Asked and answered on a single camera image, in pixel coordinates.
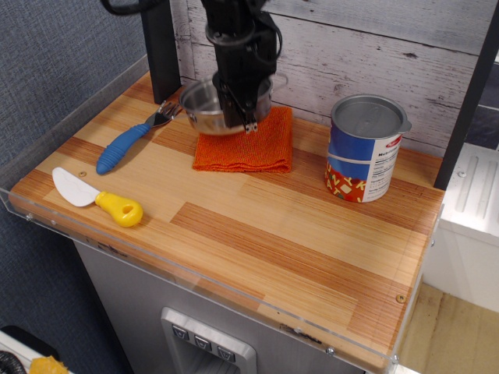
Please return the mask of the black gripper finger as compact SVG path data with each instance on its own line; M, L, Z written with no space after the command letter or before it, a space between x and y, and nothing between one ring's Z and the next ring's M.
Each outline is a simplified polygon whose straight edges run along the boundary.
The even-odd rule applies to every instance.
M258 111L256 106L244 107L244 126L246 133L256 132L258 128Z
M227 127L235 128L239 125L245 125L243 112L228 88L220 89L220 106Z

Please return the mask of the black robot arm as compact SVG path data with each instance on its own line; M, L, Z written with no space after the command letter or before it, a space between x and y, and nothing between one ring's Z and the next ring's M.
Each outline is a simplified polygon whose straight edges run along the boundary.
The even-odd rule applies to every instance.
M204 133L228 135L257 130L271 104L271 77L281 55L281 31L263 1L203 1L205 34L213 44L218 70L212 83L222 119Z

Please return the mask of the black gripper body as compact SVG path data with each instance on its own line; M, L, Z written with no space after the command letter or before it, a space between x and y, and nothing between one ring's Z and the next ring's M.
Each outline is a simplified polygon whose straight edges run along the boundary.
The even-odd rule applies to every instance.
M237 32L214 29L218 71L213 84L225 113L254 113L261 83L277 70L281 31L268 12L239 23Z

